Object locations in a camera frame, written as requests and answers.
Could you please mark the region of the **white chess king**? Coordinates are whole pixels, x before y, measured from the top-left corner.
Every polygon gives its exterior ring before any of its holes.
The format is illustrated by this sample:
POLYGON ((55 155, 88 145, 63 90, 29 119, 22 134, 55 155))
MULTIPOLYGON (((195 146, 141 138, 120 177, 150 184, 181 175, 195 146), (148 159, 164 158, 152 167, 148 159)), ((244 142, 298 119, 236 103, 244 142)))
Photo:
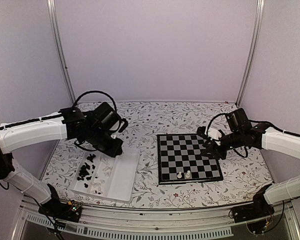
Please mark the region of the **white chess king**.
POLYGON ((190 177, 191 177, 191 171, 188 170, 188 171, 185 173, 184 177, 185 177, 186 179, 190 179, 190 177))

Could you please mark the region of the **white chess pawn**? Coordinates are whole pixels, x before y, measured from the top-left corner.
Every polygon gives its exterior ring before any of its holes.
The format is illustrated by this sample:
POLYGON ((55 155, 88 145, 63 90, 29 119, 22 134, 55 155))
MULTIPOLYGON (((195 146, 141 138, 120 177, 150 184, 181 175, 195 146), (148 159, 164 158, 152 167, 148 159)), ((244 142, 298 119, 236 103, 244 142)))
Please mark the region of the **white chess pawn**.
POLYGON ((177 174, 177 178, 178 178, 178 179, 183 179, 183 178, 184 178, 184 173, 180 171, 180 172, 177 174))

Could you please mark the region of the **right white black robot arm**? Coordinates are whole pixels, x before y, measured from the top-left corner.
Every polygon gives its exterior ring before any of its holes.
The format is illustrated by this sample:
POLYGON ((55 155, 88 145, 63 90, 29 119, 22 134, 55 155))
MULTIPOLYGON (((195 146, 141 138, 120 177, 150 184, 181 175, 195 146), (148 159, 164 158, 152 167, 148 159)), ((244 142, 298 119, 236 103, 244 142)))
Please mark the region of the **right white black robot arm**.
MULTIPOLYGON (((243 108, 223 113, 222 116, 228 123, 229 134, 212 128, 211 122, 197 128, 196 133, 205 140, 202 156, 224 160, 228 151, 235 152, 243 147, 245 150, 275 151, 300 160, 300 134, 280 129, 268 121, 250 120, 243 108)), ((300 175, 262 187, 254 194, 248 213, 252 218, 259 218, 269 206, 299 197, 300 175)))

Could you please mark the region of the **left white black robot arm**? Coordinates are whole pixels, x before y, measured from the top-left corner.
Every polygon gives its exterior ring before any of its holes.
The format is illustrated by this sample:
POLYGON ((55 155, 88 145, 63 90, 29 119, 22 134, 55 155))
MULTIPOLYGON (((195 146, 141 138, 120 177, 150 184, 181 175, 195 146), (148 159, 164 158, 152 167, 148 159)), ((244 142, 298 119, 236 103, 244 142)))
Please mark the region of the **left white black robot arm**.
POLYGON ((123 141, 115 138, 128 126, 128 121, 120 117, 117 108, 107 102, 97 108, 82 112, 75 105, 60 109, 50 115, 25 121, 0 124, 0 181, 18 188, 34 198, 53 217, 60 217, 64 208, 56 189, 38 180, 26 171, 13 157, 12 152, 23 147, 54 141, 74 140, 75 146, 88 143, 93 150, 109 157, 123 153, 123 141))

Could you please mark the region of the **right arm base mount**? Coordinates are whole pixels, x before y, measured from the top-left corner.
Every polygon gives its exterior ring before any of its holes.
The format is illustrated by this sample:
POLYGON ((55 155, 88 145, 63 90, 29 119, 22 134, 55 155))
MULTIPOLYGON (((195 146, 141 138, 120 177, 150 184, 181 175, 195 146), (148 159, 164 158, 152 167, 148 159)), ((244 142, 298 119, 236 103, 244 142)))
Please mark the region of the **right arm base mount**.
POLYGON ((250 203, 232 207, 228 217, 233 219, 235 223, 246 222, 246 227, 250 233, 261 235, 272 223, 274 213, 275 210, 272 205, 250 203))

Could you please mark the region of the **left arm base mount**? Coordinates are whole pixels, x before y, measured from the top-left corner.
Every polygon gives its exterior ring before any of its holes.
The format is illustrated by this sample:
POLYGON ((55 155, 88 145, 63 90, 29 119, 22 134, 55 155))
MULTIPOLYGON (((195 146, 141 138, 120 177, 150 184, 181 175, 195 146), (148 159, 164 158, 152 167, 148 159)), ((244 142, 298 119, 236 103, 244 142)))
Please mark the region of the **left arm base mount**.
POLYGON ((82 214, 82 204, 74 200, 64 203, 51 199, 41 204, 38 212, 52 218, 78 223, 82 214))

